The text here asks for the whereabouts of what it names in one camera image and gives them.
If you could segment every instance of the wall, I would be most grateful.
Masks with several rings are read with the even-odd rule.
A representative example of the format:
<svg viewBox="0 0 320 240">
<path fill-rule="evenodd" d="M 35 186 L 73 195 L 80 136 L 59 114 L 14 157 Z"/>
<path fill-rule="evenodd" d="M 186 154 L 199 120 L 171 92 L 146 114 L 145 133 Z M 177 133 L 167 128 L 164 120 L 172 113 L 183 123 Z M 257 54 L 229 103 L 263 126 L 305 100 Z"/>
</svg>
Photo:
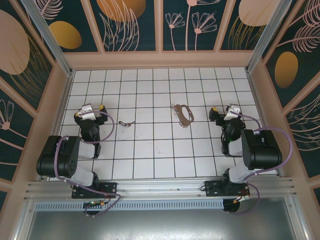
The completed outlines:
<svg viewBox="0 0 320 240">
<path fill-rule="evenodd" d="M 67 76 L 15 1 L 0 3 L 0 233 L 8 239 Z"/>
<path fill-rule="evenodd" d="M 283 171 L 294 181 L 313 237 L 320 236 L 319 33 L 319 1 L 296 1 L 251 74 L 267 125 L 286 130 L 294 139 L 293 155 Z M 288 144 L 281 135 L 276 137 L 285 156 Z"/>
<path fill-rule="evenodd" d="M 246 66 L 279 0 L 35 2 L 70 66 L 84 70 Z"/>
</svg>

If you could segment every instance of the yellow oval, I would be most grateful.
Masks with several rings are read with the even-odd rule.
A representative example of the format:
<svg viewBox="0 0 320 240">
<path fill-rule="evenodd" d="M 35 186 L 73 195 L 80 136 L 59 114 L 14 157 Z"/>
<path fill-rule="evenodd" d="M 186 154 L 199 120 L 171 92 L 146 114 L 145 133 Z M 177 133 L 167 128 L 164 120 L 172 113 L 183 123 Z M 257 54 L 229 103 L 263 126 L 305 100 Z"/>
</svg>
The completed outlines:
<svg viewBox="0 0 320 240">
<path fill-rule="evenodd" d="M 295 80 L 298 72 L 298 59 L 292 52 L 282 53 L 275 64 L 274 76 L 276 84 L 285 89 Z"/>
<path fill-rule="evenodd" d="M 65 21 L 55 21 L 49 26 L 57 43 L 66 49 L 76 49 L 81 46 L 82 39 L 78 30 Z"/>
<path fill-rule="evenodd" d="M 108 18 L 117 22 L 129 22 L 131 20 L 130 16 L 125 17 L 126 11 L 123 2 L 128 11 L 131 9 L 134 12 L 136 18 L 139 18 L 146 9 L 146 0 L 96 0 L 96 2 Z"/>
<path fill-rule="evenodd" d="M 30 56 L 28 35 L 10 14 L 0 10 L 0 69 L 12 75 L 21 74 Z"/>
<path fill-rule="evenodd" d="M 248 26 L 266 25 L 278 2 L 279 0 L 242 0 L 239 5 L 239 18 Z"/>
</svg>

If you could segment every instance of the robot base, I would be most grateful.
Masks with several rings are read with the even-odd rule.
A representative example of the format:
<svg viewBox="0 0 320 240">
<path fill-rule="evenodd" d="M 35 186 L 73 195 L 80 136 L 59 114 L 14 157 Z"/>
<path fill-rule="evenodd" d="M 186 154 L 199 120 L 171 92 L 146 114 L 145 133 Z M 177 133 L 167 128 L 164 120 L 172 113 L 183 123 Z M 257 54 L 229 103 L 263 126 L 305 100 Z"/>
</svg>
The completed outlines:
<svg viewBox="0 0 320 240">
<path fill-rule="evenodd" d="M 247 184 L 230 181 L 229 169 L 224 172 L 221 180 L 205 181 L 204 187 L 207 197 L 237 197 L 243 195 L 243 192 L 250 194 Z"/>
<path fill-rule="evenodd" d="M 107 194 L 116 194 L 117 193 L 117 183 L 116 182 L 99 182 L 98 191 L 106 192 Z M 105 195 L 94 193 L 88 190 L 85 190 L 79 186 L 74 185 L 72 188 L 72 199 L 104 199 Z"/>
</svg>

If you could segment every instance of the grid tile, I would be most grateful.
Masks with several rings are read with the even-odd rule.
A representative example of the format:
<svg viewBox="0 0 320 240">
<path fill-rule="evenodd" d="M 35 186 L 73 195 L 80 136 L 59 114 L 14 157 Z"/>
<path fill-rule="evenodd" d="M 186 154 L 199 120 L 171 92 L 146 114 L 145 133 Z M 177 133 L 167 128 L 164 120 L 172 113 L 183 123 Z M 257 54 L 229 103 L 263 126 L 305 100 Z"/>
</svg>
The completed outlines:
<svg viewBox="0 0 320 240">
<path fill-rule="evenodd" d="M 99 158 L 80 161 L 102 180 L 219 176 L 240 159 L 222 155 L 222 130 L 208 122 L 210 109 L 223 114 L 230 103 L 240 104 L 243 114 L 259 118 L 243 68 L 77 71 L 61 135 L 81 135 L 74 114 L 89 103 L 95 109 L 104 104 L 116 123 L 136 122 L 131 127 L 116 124 L 101 143 Z M 194 122 L 188 128 L 178 123 L 173 103 L 190 107 Z M 101 138 L 111 132 L 111 123 L 100 126 Z M 245 124 L 257 128 L 252 120 Z"/>
</svg>

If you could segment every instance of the floor surface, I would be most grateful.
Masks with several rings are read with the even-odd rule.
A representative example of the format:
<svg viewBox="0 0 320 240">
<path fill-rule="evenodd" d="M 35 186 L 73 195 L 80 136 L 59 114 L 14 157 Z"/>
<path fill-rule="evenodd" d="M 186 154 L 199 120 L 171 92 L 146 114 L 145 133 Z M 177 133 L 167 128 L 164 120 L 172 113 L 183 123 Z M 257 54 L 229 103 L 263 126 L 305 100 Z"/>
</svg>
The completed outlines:
<svg viewBox="0 0 320 240">
<path fill-rule="evenodd" d="M 227 105 L 239 104 L 244 115 L 259 119 L 242 67 L 77 71 L 61 136 L 80 134 L 73 116 L 89 103 L 96 110 L 105 105 L 116 122 L 135 122 L 116 124 L 98 159 L 78 161 L 101 180 L 220 176 L 241 158 L 223 156 L 222 131 L 208 121 L 210 108 L 223 113 Z M 189 106 L 194 122 L 188 128 L 180 126 L 172 104 Z M 258 128 L 252 120 L 245 124 Z M 110 120 L 100 126 L 101 138 L 111 129 Z"/>
</svg>

